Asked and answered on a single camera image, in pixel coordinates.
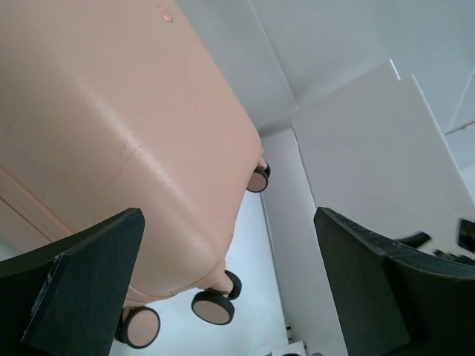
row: hard-shell suitcase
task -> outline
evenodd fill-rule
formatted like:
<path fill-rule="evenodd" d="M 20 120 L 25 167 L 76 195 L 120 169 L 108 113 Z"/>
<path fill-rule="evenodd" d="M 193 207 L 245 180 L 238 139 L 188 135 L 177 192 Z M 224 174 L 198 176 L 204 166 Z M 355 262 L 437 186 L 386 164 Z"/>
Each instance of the hard-shell suitcase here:
<path fill-rule="evenodd" d="M 194 312 L 228 323 L 240 281 L 224 257 L 245 190 L 270 170 L 177 4 L 2 1 L 0 46 L 1 198 L 44 237 L 7 238 L 29 251 L 141 208 L 117 337 L 147 346 L 160 319 L 144 305 L 194 287 Z"/>

